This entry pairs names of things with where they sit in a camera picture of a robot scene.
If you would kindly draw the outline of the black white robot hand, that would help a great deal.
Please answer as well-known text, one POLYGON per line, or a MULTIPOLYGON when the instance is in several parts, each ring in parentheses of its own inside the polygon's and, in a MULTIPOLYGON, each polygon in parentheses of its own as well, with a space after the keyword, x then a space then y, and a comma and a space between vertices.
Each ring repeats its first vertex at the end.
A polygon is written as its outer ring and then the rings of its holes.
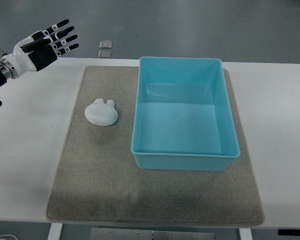
POLYGON ((68 34, 75 28, 69 20, 62 20, 45 30, 39 30, 18 42, 13 52, 0 59, 0 71, 6 79, 16 79, 26 72, 38 72, 55 62, 60 56, 79 47, 71 44, 78 36, 68 34))

